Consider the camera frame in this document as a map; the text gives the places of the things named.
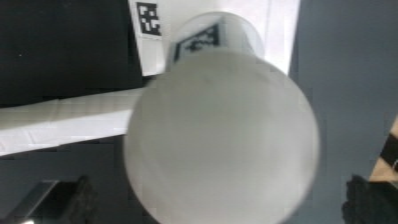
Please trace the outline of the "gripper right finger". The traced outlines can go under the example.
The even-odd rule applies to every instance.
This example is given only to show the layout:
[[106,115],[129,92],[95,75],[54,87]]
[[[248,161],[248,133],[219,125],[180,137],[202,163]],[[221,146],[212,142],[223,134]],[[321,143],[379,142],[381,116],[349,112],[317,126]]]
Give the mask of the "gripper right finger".
[[398,188],[360,175],[347,182],[345,224],[398,224]]

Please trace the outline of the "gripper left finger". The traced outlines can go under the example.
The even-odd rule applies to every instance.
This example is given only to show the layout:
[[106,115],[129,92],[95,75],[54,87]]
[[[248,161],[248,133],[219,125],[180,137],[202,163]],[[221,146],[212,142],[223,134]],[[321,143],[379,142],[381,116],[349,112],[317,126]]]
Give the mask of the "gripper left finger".
[[6,224],[97,224],[98,193],[88,176],[43,180],[6,216]]

